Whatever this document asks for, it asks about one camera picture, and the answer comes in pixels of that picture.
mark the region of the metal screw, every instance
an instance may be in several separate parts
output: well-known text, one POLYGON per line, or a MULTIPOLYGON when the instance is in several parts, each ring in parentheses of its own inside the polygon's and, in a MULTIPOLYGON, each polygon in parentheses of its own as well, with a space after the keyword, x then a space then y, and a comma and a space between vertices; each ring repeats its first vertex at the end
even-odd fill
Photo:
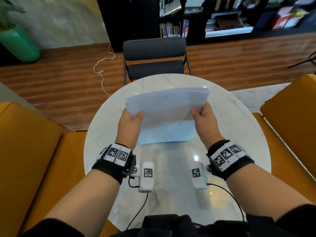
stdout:
POLYGON ((206 167, 206 170, 207 170, 208 172, 211 172, 211 165, 208 165, 208 166, 206 167))

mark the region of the wall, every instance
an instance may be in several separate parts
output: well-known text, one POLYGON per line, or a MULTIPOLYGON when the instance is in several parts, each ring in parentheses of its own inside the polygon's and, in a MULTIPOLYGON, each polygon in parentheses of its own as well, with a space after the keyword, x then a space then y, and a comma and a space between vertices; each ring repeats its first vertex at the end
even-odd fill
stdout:
POLYGON ((97 0, 10 0, 26 13, 10 12, 42 49, 109 42, 97 0))
POLYGON ((24 100, 18 94, 16 94, 14 91, 11 91, 9 88, 7 88, 4 84, 2 84, 0 82, 0 103, 6 102, 6 101, 17 102, 17 103, 20 103, 21 105, 23 105, 27 108, 38 111, 30 103, 28 103, 26 100, 24 100))

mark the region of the hand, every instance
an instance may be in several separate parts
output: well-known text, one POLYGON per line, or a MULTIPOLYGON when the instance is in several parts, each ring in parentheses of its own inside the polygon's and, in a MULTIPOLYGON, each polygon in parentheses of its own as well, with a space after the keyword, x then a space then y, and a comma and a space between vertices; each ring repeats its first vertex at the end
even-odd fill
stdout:
POLYGON ((118 135, 115 143, 127 146, 132 151, 135 149, 140 134, 140 124, 144 118, 144 112, 137 113, 135 119, 124 109, 121 119, 118 122, 118 135))
POLYGON ((203 105, 201 113, 192 110, 191 114, 195 122, 197 134, 207 150, 216 142, 225 139, 219 132, 217 119, 208 102, 205 102, 203 105))

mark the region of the black sleeve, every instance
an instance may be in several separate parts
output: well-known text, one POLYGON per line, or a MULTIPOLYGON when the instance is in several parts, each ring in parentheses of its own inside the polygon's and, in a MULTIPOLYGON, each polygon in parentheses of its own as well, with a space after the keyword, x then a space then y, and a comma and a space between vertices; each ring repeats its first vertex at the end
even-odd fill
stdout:
POLYGON ((276 225, 300 237, 310 237, 315 232, 316 206, 305 204, 283 215, 276 225))
POLYGON ((57 219, 45 219, 35 225, 33 228, 24 232, 21 237, 84 237, 84 235, 75 228, 57 219))

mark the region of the forearm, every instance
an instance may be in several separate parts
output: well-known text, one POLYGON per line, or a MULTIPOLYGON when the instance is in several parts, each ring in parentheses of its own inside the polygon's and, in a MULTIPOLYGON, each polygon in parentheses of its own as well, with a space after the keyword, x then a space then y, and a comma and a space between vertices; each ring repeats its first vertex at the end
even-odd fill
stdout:
POLYGON ((248 164, 226 180, 227 186, 246 214, 270 216, 275 221, 282 215, 311 202, 256 164, 248 164))
POLYGON ((45 216, 59 219, 83 233, 97 237, 109 216, 120 184, 108 174, 90 171, 45 216))

